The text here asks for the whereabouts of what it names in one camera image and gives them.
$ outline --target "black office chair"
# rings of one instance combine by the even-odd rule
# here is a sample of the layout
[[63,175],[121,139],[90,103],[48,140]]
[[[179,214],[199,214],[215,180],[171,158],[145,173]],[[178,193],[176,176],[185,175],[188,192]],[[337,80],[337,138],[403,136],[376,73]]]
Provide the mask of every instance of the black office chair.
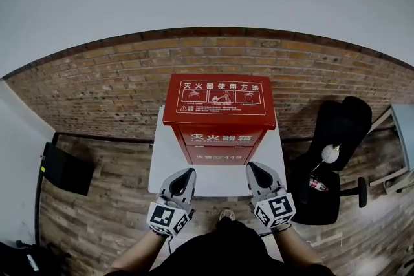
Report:
[[[340,191],[340,179],[334,171],[341,171],[347,165],[355,149],[371,128],[370,106],[356,97],[346,97],[342,103],[325,101],[318,111],[315,133],[309,150],[294,161],[293,175],[287,178],[287,189],[292,193],[296,214],[293,221],[302,224],[332,224],[339,212],[340,196],[359,195],[359,206],[367,204],[365,179],[358,179],[358,187]],[[340,145],[338,159],[326,164],[321,152],[327,145]],[[309,187],[311,171],[328,191]]]

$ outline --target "wooden floor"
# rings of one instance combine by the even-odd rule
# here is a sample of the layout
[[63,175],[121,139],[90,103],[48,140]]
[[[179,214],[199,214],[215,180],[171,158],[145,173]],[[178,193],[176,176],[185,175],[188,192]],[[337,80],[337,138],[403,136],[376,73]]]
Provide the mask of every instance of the wooden floor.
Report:
[[[307,150],[309,143],[283,145],[285,163]],[[147,144],[114,143],[60,136],[58,147],[93,161],[94,177],[87,197],[62,191],[43,181],[40,209],[41,242],[52,242],[69,252],[72,275],[103,275],[113,259],[134,244],[147,229],[151,148]],[[373,133],[359,146],[342,171],[342,188],[353,187],[359,176],[372,181],[402,167],[402,151],[391,131]],[[341,197],[337,223],[330,226],[294,224],[337,276],[395,275],[407,247],[414,242],[414,190],[385,195],[382,186],[369,189],[368,204],[358,207],[358,197]],[[236,218],[264,231],[251,214],[247,197],[194,198],[197,210],[173,239],[171,248],[213,229],[220,210],[230,207]],[[264,238],[271,256],[279,258],[272,237]],[[167,256],[164,246],[156,264]]]

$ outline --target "red fire extinguisher box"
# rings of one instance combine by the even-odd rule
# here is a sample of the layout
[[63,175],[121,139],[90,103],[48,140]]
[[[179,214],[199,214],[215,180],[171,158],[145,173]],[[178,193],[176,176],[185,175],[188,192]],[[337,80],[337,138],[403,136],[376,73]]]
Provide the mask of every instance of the red fire extinguisher box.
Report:
[[243,165],[276,128],[264,76],[173,74],[164,125],[172,126],[189,164]]

